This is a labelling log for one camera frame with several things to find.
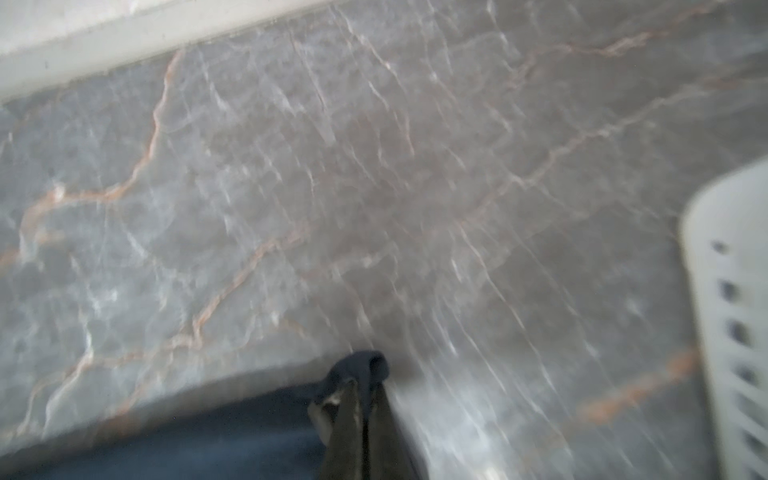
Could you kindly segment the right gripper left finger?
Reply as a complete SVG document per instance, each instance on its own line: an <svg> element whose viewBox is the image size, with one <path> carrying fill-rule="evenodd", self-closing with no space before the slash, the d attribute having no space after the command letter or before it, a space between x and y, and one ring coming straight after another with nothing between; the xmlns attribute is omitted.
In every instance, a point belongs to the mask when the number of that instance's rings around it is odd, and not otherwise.
<svg viewBox="0 0 768 480"><path fill-rule="evenodd" d="M362 479L363 418L355 383L316 406L316 428L326 446L317 478Z"/></svg>

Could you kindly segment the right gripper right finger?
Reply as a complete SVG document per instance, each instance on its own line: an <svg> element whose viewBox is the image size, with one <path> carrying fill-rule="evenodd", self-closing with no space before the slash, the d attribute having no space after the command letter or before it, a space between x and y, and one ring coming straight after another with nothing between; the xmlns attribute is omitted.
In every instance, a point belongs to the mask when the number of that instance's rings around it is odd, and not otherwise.
<svg viewBox="0 0 768 480"><path fill-rule="evenodd" d="M370 479L423 478L418 462L400 431L383 385L377 385L373 391L367 432Z"/></svg>

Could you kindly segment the navy tank top red trim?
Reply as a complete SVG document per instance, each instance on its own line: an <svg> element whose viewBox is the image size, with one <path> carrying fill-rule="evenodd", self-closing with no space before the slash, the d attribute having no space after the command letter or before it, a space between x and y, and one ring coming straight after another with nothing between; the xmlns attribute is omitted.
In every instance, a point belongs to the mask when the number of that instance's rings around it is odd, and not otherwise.
<svg viewBox="0 0 768 480"><path fill-rule="evenodd" d="M326 446L308 409L354 383L365 412L389 375L379 351L339 360L320 381L288 386L175 419L62 460L39 462L13 479L313 479Z"/></svg>

